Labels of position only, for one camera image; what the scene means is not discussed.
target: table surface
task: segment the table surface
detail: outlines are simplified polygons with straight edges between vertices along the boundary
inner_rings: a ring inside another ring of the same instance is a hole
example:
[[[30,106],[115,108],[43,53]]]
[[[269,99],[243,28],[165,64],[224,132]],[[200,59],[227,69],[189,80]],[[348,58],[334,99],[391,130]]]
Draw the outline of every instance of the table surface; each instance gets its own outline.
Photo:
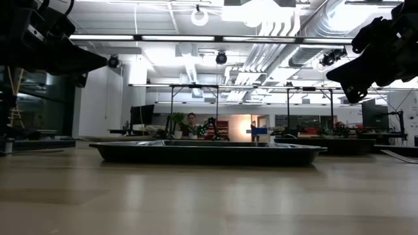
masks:
[[[309,168],[103,162],[83,143],[0,158],[9,234],[416,234],[418,168],[384,155]]]

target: potted plant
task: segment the potted plant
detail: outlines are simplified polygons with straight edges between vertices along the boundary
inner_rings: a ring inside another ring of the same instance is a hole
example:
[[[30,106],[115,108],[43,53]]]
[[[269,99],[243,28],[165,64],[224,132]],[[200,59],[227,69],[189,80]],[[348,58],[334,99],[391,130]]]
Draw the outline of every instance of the potted plant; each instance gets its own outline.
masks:
[[[181,139],[183,135],[182,128],[185,126],[183,123],[184,120],[184,114],[183,113],[173,113],[172,114],[172,120],[174,122],[174,138]]]

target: black tray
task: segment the black tray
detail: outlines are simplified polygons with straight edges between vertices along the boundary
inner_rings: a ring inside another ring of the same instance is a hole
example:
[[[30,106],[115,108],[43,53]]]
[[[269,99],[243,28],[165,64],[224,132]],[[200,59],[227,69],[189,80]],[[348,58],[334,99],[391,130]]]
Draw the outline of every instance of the black tray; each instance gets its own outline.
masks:
[[[294,144],[157,140],[90,144],[106,161],[181,165],[309,165],[326,148]]]
[[[321,146],[327,148],[321,154],[329,155],[364,155],[373,149],[375,140],[357,139],[327,139],[327,138],[275,138],[275,143],[302,144],[309,146]]]

